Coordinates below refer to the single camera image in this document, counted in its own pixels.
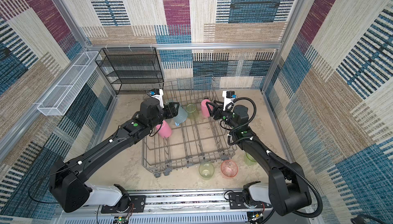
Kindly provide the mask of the pink plastic cup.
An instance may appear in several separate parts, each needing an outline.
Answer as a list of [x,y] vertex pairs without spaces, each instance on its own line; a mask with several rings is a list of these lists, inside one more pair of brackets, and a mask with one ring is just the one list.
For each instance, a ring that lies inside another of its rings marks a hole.
[[202,111],[202,115],[203,115],[205,118],[210,117],[210,113],[209,113],[208,105],[207,105],[208,102],[210,102],[209,99],[204,99],[204,100],[201,102],[201,111]]

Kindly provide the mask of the teal cup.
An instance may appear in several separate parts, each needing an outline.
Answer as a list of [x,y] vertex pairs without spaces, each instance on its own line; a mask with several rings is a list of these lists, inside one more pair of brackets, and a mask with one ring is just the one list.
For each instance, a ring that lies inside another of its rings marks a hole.
[[176,126],[184,123],[188,118],[188,113],[182,106],[179,106],[178,115],[174,117],[174,122]]

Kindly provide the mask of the green translucent cup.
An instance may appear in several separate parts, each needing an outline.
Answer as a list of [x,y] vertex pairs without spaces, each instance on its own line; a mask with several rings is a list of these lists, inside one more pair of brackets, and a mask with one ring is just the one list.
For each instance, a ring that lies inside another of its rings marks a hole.
[[186,106],[186,112],[187,112],[188,118],[190,120],[195,120],[199,116],[199,111],[198,111],[198,108],[195,104],[188,104]]

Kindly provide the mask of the magenta pink cup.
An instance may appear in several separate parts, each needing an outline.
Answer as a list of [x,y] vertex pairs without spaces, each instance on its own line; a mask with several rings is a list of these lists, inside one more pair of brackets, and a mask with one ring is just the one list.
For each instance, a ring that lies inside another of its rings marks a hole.
[[160,137],[167,139],[172,135],[172,129],[170,125],[164,120],[162,124],[156,126],[156,130]]

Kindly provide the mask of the yellow-green translucent cup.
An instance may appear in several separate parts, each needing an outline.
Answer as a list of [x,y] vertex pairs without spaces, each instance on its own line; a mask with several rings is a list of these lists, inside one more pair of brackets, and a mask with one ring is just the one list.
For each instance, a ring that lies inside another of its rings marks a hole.
[[207,180],[213,177],[215,173],[215,167],[211,162],[202,162],[199,166],[200,176]]

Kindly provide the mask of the pink translucent cup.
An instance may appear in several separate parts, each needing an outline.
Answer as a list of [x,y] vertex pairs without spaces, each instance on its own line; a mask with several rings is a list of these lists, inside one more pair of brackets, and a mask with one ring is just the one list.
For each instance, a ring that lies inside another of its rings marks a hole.
[[233,178],[238,173],[238,166],[232,160],[225,160],[221,164],[221,172],[227,178]]

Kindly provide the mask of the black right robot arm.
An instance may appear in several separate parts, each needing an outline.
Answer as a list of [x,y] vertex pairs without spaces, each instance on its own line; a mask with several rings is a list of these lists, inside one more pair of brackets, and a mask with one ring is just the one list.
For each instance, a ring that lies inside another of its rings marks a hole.
[[228,145],[238,146],[250,154],[268,174],[269,183],[262,201],[270,203],[280,216],[289,213],[304,218],[315,218],[323,210],[318,190],[307,180],[298,163],[290,163],[271,151],[249,124],[256,116],[255,102],[246,97],[223,102],[207,102],[210,117],[227,125]]

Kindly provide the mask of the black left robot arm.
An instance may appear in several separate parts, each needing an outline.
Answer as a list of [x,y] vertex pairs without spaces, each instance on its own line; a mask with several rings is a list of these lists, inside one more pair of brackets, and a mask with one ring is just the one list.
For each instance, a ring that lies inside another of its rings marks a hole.
[[57,160],[50,170],[49,191],[62,209],[70,213],[86,205],[102,205],[120,213],[127,211],[131,199],[123,187],[93,186],[89,178],[109,160],[149,136],[155,126],[176,117],[179,108],[178,102],[160,105],[158,99],[148,98],[141,103],[140,111],[106,140],[67,162]]

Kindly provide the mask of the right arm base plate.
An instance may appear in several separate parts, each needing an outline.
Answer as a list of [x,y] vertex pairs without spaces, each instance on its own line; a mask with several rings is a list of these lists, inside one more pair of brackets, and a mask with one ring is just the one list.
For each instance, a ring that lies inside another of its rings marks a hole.
[[230,204],[230,209],[271,209],[272,205],[263,201],[256,201],[250,204],[245,202],[245,198],[241,192],[228,191],[224,194]]

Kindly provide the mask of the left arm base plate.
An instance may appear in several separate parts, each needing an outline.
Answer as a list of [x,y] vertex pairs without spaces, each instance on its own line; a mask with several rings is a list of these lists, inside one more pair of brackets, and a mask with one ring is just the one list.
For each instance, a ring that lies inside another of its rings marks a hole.
[[101,214],[142,213],[145,208],[146,195],[123,196],[114,206],[104,205]]

